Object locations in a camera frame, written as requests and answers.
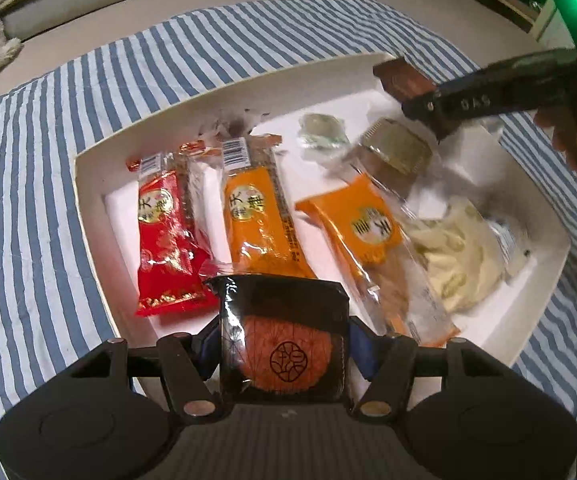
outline orange wrapper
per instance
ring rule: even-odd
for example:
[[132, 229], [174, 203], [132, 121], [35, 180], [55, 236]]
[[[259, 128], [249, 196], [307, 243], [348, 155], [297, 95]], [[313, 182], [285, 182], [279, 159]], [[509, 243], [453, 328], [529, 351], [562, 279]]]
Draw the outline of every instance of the orange wrapper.
[[272, 147], [278, 136], [222, 141], [224, 222], [238, 272], [315, 278], [281, 189]]
[[366, 174], [295, 208], [325, 230], [345, 280], [377, 330], [412, 336], [424, 346], [441, 346], [459, 332]]

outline gold circular label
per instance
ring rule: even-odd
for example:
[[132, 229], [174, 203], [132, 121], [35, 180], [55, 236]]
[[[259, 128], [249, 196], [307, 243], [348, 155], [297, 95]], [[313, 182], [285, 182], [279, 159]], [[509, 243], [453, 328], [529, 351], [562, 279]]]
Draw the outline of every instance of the gold circular label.
[[383, 244], [393, 234], [391, 219], [374, 207], [363, 209], [362, 215], [351, 225], [357, 238], [371, 245]]
[[172, 195], [166, 189], [153, 189], [139, 197], [138, 217], [140, 222], [154, 224], [163, 220], [161, 216], [172, 211]]
[[254, 212], [264, 212], [265, 199], [254, 186], [238, 186], [228, 196], [228, 208], [234, 220], [250, 220]]

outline gold jar lid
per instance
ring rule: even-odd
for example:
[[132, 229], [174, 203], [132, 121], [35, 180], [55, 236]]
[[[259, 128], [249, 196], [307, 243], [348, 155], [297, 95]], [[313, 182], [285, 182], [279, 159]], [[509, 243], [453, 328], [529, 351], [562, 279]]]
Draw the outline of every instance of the gold jar lid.
[[420, 172], [433, 154], [427, 142], [388, 118], [381, 118], [364, 132], [360, 144], [403, 174]]

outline white cardboard box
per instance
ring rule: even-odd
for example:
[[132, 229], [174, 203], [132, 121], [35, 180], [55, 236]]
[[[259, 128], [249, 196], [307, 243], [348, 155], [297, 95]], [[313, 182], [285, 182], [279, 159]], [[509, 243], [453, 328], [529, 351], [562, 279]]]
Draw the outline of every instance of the white cardboard box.
[[[279, 70], [223, 86], [157, 112], [113, 134], [75, 159], [77, 208], [84, 239], [107, 316], [117, 336], [131, 346], [150, 346], [172, 332], [197, 333], [212, 317], [134, 316], [137, 306], [139, 233], [137, 179], [126, 161], [162, 150], [174, 150], [195, 139], [202, 124], [217, 110], [254, 108], [268, 112], [254, 134], [284, 138], [280, 173], [289, 202], [341, 187], [325, 170], [300, 156], [297, 132], [305, 112], [332, 114], [345, 121], [348, 137], [359, 137], [379, 116], [401, 119], [426, 139], [434, 140], [419, 123], [403, 118], [399, 103], [382, 91], [372, 67], [388, 54], [335, 58]], [[507, 365], [513, 364], [542, 315], [570, 248], [567, 232], [530, 177], [481, 126], [462, 128], [440, 146], [449, 173], [470, 183], [474, 194], [491, 190], [513, 208], [532, 238], [533, 253], [523, 271], [489, 298], [454, 318], [462, 336]], [[216, 258], [230, 261], [220, 203], [217, 173], [207, 171], [206, 213]], [[420, 208], [437, 205], [436, 190], [422, 189]], [[295, 226], [303, 250], [319, 278], [341, 281], [323, 233], [302, 218]], [[351, 314], [364, 319], [351, 300]]]

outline transparent plastic wrapper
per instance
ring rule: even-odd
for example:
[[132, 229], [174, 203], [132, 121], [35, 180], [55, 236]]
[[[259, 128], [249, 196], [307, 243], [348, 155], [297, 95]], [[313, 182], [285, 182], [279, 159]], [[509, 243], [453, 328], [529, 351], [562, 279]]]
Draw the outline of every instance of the transparent plastic wrapper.
[[214, 139], [219, 141], [248, 135], [266, 116], [268, 116], [267, 112], [262, 113], [250, 108], [217, 110], [215, 119], [201, 126], [200, 138], [213, 145]]
[[489, 205], [483, 215], [497, 238], [504, 257], [506, 280], [517, 276], [528, 263], [532, 243], [526, 227], [502, 208]]
[[459, 333], [367, 175], [295, 208], [325, 230], [345, 280], [378, 331], [409, 335], [423, 346], [441, 346]]
[[410, 221], [405, 229], [448, 312], [472, 307], [501, 283], [501, 245], [468, 199], [451, 197], [443, 219]]
[[224, 222], [239, 272], [315, 278], [281, 187], [273, 147], [280, 136], [221, 140]]
[[299, 120], [297, 137], [302, 146], [302, 157], [326, 165], [344, 155], [350, 148], [344, 121], [330, 115], [304, 114]]
[[482, 117], [481, 119], [475, 120], [475, 124], [482, 126], [497, 142], [501, 140], [504, 134], [505, 124], [498, 116]]
[[428, 142], [398, 121], [381, 118], [331, 170], [347, 182], [366, 173], [380, 189], [405, 201], [432, 157]]
[[139, 171], [140, 266], [138, 316], [217, 306], [199, 271], [211, 258], [201, 201], [203, 172], [194, 155], [201, 143], [134, 162]]
[[348, 296], [339, 283], [262, 274], [207, 283], [220, 300], [223, 396], [334, 402], [343, 395]]

